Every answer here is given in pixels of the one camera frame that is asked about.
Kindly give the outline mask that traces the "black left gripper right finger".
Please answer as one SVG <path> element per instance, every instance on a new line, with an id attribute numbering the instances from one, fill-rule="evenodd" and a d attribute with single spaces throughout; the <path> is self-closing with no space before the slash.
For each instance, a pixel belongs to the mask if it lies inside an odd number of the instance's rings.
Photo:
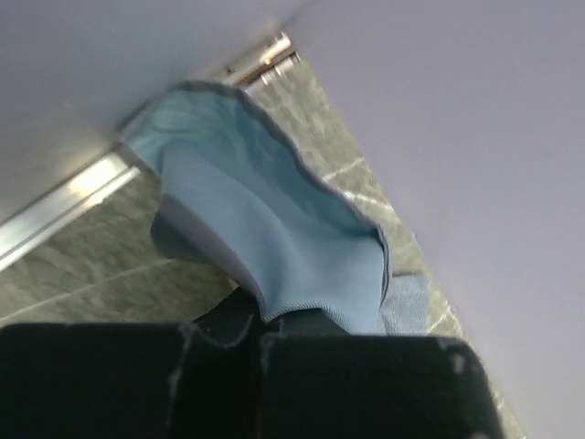
<path id="1" fill-rule="evenodd" d="M 316 310 L 260 341 L 260 438 L 501 438 L 484 368 L 461 339 L 352 336 Z"/>

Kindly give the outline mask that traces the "blue-grey pillowcase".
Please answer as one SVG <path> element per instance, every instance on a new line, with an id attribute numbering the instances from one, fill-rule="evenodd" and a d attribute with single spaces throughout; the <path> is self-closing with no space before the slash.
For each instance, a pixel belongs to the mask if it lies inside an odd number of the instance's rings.
<path id="1" fill-rule="evenodd" d="M 121 140 L 160 179 L 155 247 L 216 265 L 265 322 L 320 310 L 355 335 L 423 333 L 427 279 L 393 274 L 381 226 L 316 175 L 245 91 L 180 84 L 141 108 Z"/>

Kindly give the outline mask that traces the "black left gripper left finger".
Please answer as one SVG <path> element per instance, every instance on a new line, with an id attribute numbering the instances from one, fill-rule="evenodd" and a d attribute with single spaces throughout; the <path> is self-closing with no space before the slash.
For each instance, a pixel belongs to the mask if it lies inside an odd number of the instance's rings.
<path id="1" fill-rule="evenodd" d="M 187 323 L 22 323 L 1 331 L 4 438 L 247 438 L 258 307 Z"/>

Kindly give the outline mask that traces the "aluminium side rail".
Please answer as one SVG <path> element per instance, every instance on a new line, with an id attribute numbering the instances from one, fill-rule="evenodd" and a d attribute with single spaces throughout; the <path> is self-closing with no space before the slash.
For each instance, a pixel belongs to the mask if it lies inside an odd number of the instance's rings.
<path id="1" fill-rule="evenodd" d="M 211 79 L 253 90 L 281 77 L 298 62 L 292 41 L 281 32 L 215 72 Z M 139 167 L 116 148 L 50 190 L 1 225 L 1 268 L 21 259 L 139 174 Z"/>

